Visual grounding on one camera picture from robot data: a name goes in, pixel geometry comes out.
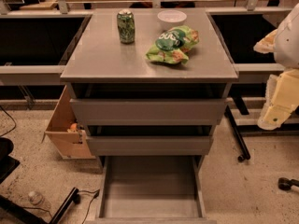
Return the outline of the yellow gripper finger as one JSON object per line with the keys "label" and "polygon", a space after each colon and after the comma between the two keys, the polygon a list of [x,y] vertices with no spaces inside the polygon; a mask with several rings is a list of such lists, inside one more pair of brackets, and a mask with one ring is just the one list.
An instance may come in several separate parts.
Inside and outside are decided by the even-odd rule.
{"label": "yellow gripper finger", "polygon": [[265,103],[257,125],[264,130],[279,128],[299,106],[299,70],[271,75],[266,83]]}
{"label": "yellow gripper finger", "polygon": [[273,53],[277,30],[272,31],[255,44],[253,50],[261,54]]}

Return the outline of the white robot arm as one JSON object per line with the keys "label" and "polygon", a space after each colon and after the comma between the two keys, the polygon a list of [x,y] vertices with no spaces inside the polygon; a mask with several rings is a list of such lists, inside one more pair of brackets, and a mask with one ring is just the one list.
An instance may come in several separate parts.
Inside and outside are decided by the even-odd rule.
{"label": "white robot arm", "polygon": [[257,121],[261,129],[275,130],[299,106],[299,4],[253,50],[273,53],[275,62],[285,67],[280,75],[268,78],[266,101]]}

